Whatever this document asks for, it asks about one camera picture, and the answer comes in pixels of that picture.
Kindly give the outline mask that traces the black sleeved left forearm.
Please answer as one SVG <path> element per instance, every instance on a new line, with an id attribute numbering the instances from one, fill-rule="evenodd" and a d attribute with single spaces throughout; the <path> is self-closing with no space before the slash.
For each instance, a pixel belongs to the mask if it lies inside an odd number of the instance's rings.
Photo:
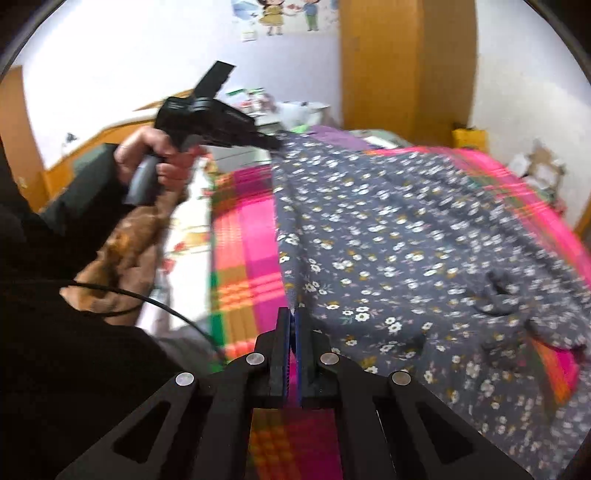
<path id="1" fill-rule="evenodd" d="M 1 280 L 72 280 L 130 208 L 115 144 L 104 144 L 69 186 L 41 212 L 20 193 L 1 155 Z"/>

